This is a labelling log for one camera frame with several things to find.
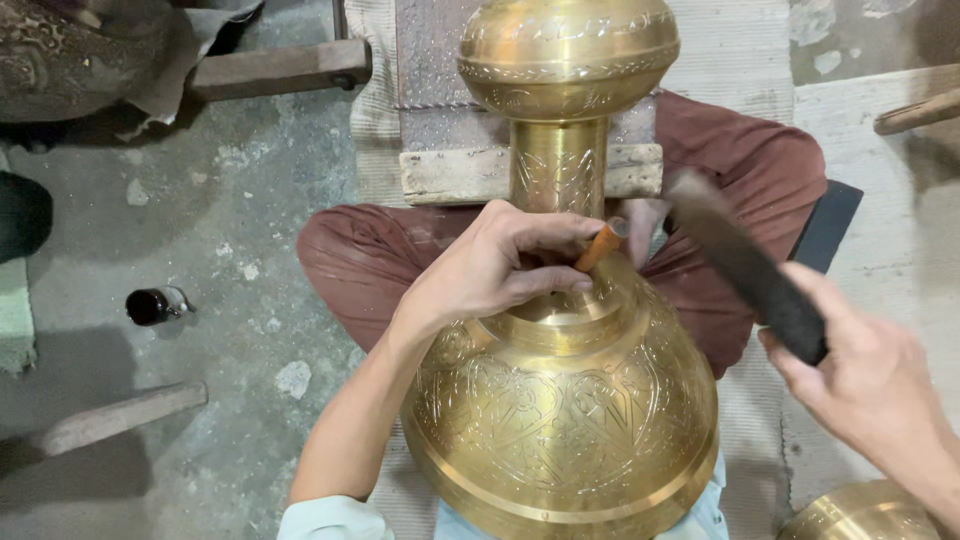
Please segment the person's left hand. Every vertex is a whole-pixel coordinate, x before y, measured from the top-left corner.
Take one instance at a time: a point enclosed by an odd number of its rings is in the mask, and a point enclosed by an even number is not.
[[[476,220],[410,286],[397,311],[426,317],[439,330],[458,320],[493,315],[550,291],[588,291],[590,276],[570,266],[521,267],[521,254],[559,252],[576,258],[578,241],[604,222],[573,213],[525,213],[491,201]]]

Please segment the wooden handle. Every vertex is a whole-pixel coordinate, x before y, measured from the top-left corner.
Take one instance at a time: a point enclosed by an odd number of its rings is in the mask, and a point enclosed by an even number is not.
[[[892,135],[960,116],[960,89],[894,109],[874,120],[878,135]]]
[[[612,217],[607,225],[597,233],[590,242],[583,255],[577,259],[574,268],[581,272],[589,272],[597,262],[606,257],[613,250],[620,247],[627,237],[627,221],[622,217]]]

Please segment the wooden stick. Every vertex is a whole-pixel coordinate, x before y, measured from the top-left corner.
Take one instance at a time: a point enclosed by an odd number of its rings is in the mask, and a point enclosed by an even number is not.
[[[619,248],[626,237],[627,220],[622,217],[610,218],[607,221],[607,226],[601,229],[600,233],[597,233],[597,236],[593,238],[587,250],[577,259],[577,263],[573,267],[581,272],[589,272],[597,262]]]
[[[202,101],[220,101],[333,88],[345,80],[359,85],[370,80],[371,58],[363,39],[206,57],[187,89]]]
[[[164,416],[204,405],[206,401],[206,384],[203,382],[179,384],[139,398],[74,414],[37,434],[32,442],[47,456],[60,455]]]
[[[960,116],[960,89],[894,109],[874,120],[878,135],[892,135]]]

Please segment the maroon trousers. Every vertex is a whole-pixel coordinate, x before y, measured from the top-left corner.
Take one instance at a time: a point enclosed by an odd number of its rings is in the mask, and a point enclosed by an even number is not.
[[[824,158],[810,135],[688,100],[657,97],[656,141],[664,176],[680,167],[708,174],[738,223],[785,260],[826,189]],[[476,217],[477,208],[340,206],[315,213],[297,253],[307,279],[347,333],[369,351],[400,297]],[[669,300],[719,379],[742,356],[753,314],[679,228],[640,273]]]

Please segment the green cloth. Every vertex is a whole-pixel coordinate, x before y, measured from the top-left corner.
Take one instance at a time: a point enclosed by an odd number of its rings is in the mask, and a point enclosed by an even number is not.
[[[36,360],[27,259],[0,264],[0,371],[20,373]]]

